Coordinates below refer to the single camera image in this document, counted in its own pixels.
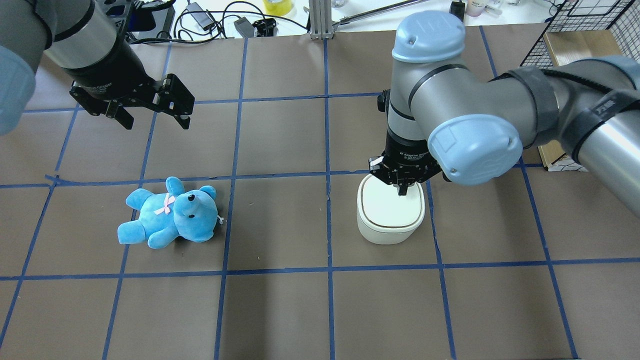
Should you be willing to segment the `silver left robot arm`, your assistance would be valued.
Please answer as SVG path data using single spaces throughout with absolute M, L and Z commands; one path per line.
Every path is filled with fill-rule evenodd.
M 172 6 L 171 0 L 3 0 L 1 134 L 17 127 L 43 56 L 70 76 L 70 95 L 90 115 L 130 130 L 134 118 L 127 108 L 143 107 L 187 130 L 192 93 L 174 74 L 153 79 L 130 46 L 131 32 L 154 29 L 153 12 Z

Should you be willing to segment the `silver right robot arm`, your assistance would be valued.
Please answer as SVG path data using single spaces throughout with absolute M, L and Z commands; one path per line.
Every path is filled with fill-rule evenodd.
M 400 196 L 438 173 L 476 186 L 510 170 L 523 150 L 556 140 L 638 215 L 638 62 L 609 55 L 522 66 L 482 82 L 461 57 L 465 39 L 462 21 L 443 11 L 398 25 L 391 86 L 378 98 L 386 144 L 369 172 Z

